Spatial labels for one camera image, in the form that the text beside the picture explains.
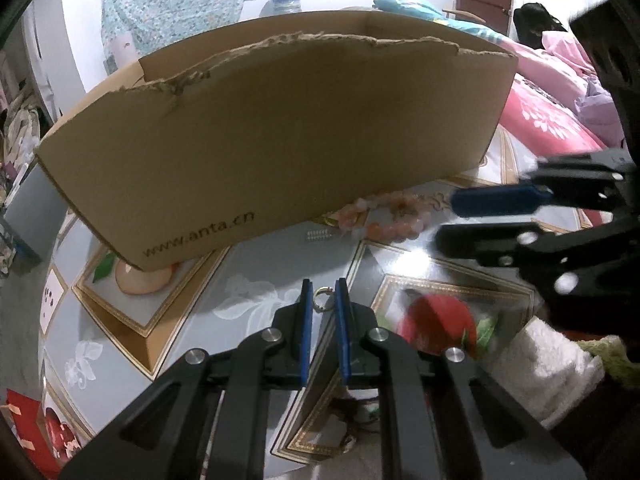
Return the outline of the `red floral quilt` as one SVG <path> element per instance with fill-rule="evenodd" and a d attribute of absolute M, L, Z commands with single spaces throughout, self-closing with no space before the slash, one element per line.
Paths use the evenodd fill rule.
<path fill-rule="evenodd" d="M 538 157 L 605 149 L 568 108 L 520 74 L 514 76 L 499 124 Z"/>

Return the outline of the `teal pillow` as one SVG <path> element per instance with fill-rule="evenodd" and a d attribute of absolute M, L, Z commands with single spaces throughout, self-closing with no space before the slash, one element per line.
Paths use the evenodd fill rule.
<path fill-rule="evenodd" d="M 373 0 L 373 6 L 383 12 L 401 14 L 410 16 L 410 18 L 420 18 L 420 20 L 445 25 L 460 30 L 460 32 L 480 37 L 480 39 L 485 39 L 493 44 L 506 44 L 509 41 L 507 36 L 484 24 L 448 18 L 443 10 L 434 8 L 434 6 L 430 6 L 423 0 Z"/>

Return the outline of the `blue water jug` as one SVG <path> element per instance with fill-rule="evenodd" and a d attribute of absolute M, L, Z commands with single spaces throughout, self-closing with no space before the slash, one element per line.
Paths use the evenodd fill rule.
<path fill-rule="evenodd" d="M 299 13 L 302 10 L 302 2 L 300 0 L 268 0 L 262 7 L 259 16 L 284 15 Z"/>

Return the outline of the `brown cardboard box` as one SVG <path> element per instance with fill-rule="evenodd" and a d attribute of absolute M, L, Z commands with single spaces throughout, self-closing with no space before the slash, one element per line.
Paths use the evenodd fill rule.
<path fill-rule="evenodd" d="M 399 14 L 256 18 L 121 68 L 36 155 L 105 246 L 155 271 L 475 168 L 517 68 Z"/>

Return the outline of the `grey box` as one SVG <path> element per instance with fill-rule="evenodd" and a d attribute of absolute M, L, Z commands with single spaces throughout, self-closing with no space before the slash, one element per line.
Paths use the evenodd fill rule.
<path fill-rule="evenodd" d="M 46 260 L 67 204 L 38 162 L 20 174 L 1 208 L 1 224 L 29 258 Z"/>

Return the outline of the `person lying on bed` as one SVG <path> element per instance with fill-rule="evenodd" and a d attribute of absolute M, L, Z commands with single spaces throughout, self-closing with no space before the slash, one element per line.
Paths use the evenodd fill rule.
<path fill-rule="evenodd" d="M 579 76 L 596 76 L 585 49 L 541 3 L 525 3 L 513 11 L 518 42 L 534 50 L 545 50 L 569 65 Z"/>

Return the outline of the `white fluffy towel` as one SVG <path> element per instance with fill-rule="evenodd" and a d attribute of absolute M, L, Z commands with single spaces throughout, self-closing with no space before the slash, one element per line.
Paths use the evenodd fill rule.
<path fill-rule="evenodd" d="M 551 429 L 596 390 L 602 360 L 534 316 L 490 364 L 488 373 Z"/>

